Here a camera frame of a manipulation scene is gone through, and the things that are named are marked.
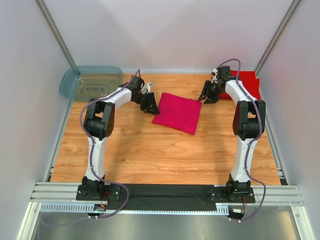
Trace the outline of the right aluminium corner post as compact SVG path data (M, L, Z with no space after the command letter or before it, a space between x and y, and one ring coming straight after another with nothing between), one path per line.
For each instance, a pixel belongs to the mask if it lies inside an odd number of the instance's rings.
M291 19L293 18L296 10L299 8L300 4L302 3L302 0L292 0L287 11L285 12L282 20L280 21L275 33L273 34L271 40L269 41L264 53L262 54L262 57L260 58L256 68L255 73L258 77L260 72L262 71L265 63L267 62L269 56L271 55L273 49L277 45L278 41L280 40L281 36L285 32L288 24L290 23Z

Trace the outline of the aluminium corner post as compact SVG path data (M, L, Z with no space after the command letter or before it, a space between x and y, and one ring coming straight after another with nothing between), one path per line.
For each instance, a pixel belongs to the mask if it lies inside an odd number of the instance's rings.
M71 68L74 68L76 66L76 63L74 61L74 59L72 58L72 55L70 53L70 51L68 50L68 47L65 43L65 41L63 40L63 37L45 3L44 0L35 0L35 3L38 7L38 9L40 10L45 22L47 23L47 26L49 27L55 41L57 42L60 50L62 51L62 54L64 55L68 65Z
M256 68L255 73L258 77L260 72L262 71L265 63L267 62L269 56L271 55L273 49L277 45L278 41L280 40L281 36L285 32L288 24L290 23L291 19L293 18L296 10L299 8L300 4L302 3L302 0L292 0L287 11L285 12L282 20L280 21L275 33L273 34L271 40L269 41L264 53L262 54L262 57L260 58Z

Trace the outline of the magenta t shirt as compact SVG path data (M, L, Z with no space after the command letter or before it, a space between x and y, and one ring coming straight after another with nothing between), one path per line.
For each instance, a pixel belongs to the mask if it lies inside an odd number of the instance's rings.
M152 123L194 135L201 107L200 101L163 92L158 105L160 114Z

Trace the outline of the folded red t shirt stack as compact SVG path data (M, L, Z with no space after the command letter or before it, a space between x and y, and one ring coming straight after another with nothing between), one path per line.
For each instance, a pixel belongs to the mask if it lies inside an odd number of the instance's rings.
M256 99L260 100L260 79L256 77L256 73L254 71L243 71L241 70L239 73L239 80L242 81L244 87L248 90L248 92Z

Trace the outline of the translucent teal plastic bin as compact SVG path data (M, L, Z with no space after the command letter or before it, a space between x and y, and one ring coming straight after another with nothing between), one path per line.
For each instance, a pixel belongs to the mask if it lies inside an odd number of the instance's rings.
M75 102L88 102L113 93L123 83L123 71L114 66L76 66L67 70L59 94Z

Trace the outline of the left aluminium corner post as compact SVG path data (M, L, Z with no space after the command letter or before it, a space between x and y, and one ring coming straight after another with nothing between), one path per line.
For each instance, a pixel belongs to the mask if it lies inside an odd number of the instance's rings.
M74 68L76 66L76 63L74 61L74 59L72 58L72 55L70 53L70 51L68 50L68 47L65 43L65 41L63 40L63 37L45 3L44 0L35 0L35 3L38 7L38 9L40 10L45 22L47 23L47 26L49 27L55 41L57 42L60 50L62 51L62 54L64 55L68 65L71 68Z

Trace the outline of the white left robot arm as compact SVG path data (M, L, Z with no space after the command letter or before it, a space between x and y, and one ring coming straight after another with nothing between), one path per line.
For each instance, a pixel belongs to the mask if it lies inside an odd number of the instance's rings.
M141 77L121 84L114 92L101 98L92 98L85 106L86 114L81 125L88 136L88 164L82 184L103 182L105 178L104 159L109 136L115 127L115 112L122 105L133 102L146 114L158 115L153 83L145 83Z

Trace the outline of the black cloth strip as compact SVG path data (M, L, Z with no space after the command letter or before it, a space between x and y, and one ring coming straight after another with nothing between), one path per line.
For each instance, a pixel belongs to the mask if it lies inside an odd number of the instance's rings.
M129 198L124 210L215 211L208 185L126 184Z

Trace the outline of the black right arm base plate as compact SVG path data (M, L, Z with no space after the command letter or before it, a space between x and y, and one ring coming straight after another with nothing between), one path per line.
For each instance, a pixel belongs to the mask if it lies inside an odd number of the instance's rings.
M210 186L208 188L209 200L212 203L246 203L253 204L256 202L253 188L250 187L245 191L232 191L226 186Z

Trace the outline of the aluminium mounting rail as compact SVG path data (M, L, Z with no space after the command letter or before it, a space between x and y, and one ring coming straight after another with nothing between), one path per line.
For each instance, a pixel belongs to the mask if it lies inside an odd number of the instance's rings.
M31 202L76 202L77 182L36 182L33 188Z

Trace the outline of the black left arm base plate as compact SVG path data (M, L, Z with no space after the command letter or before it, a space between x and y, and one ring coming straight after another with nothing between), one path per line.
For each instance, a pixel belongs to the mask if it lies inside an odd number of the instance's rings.
M77 188L77 201L120 201L126 198L127 191L117 184L105 184L103 181L87 181Z

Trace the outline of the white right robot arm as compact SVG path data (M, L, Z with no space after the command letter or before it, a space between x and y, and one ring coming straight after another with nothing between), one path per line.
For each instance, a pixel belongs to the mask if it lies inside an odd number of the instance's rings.
M220 66L206 80L198 101L215 104L220 95L226 93L235 103L232 130L237 140L233 169L226 183L231 194L248 193L251 188L250 176L253 153L265 130L266 103L255 98L237 76L231 74L229 66Z

